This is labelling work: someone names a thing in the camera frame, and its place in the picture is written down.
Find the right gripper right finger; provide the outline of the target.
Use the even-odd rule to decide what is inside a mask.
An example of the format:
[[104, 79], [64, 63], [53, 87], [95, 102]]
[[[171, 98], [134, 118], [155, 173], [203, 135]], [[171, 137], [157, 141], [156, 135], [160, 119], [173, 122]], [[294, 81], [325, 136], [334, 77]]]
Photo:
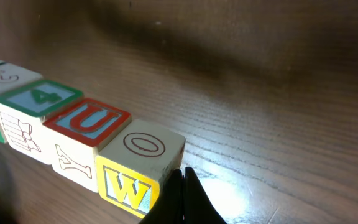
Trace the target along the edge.
[[185, 168], [183, 184], [184, 221], [187, 224], [226, 224], [213, 207], [191, 167]]

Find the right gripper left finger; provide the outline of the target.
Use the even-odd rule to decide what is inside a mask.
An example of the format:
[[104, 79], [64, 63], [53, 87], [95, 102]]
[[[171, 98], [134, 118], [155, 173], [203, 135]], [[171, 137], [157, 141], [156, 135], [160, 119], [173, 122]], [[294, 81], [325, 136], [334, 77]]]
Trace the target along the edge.
[[163, 192], [150, 212], [141, 219], [139, 224], [182, 224], [180, 169], [174, 170], [166, 181]]

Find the yellow top wooden block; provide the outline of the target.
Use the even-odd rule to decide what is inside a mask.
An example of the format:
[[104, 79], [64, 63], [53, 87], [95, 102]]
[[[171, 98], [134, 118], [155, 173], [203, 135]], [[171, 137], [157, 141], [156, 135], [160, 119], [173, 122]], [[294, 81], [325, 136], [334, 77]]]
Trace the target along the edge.
[[133, 120], [97, 156], [99, 195], [144, 218], [167, 177], [181, 166], [186, 138], [158, 124]]

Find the blue sided wooden block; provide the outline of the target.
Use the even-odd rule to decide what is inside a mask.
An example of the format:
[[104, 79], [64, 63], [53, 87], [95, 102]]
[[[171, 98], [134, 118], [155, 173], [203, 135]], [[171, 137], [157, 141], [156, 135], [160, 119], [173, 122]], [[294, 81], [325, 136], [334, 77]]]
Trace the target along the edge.
[[98, 192], [96, 156], [132, 120], [128, 111], [85, 98], [43, 123], [53, 170]]

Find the gift picture wooden block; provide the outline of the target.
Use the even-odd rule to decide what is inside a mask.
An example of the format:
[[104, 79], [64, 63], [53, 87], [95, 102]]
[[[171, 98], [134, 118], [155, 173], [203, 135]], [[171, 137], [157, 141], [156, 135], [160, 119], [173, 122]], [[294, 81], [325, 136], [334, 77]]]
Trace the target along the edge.
[[38, 80], [0, 100], [0, 119], [9, 145], [44, 164], [51, 164], [49, 135], [43, 123], [81, 101], [84, 93], [52, 80]]

